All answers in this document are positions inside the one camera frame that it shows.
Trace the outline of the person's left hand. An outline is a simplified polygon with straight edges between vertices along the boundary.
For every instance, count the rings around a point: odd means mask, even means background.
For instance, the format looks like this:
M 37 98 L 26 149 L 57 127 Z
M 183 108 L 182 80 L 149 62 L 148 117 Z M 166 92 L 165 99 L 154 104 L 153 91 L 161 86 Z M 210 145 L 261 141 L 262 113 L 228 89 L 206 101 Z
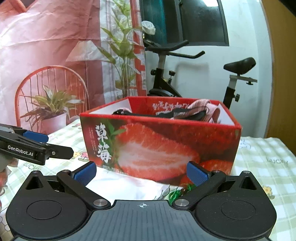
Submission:
M 1 188 L 3 188 L 4 185 L 6 185 L 6 182 L 8 180 L 8 175 L 11 173 L 8 166 L 17 167 L 18 162 L 19 162 L 19 160 L 14 158 L 14 157 L 10 157 L 10 156 L 1 154 L 1 156 L 0 156 L 0 172 L 1 172 L 1 184 L 0 184 L 0 187 Z

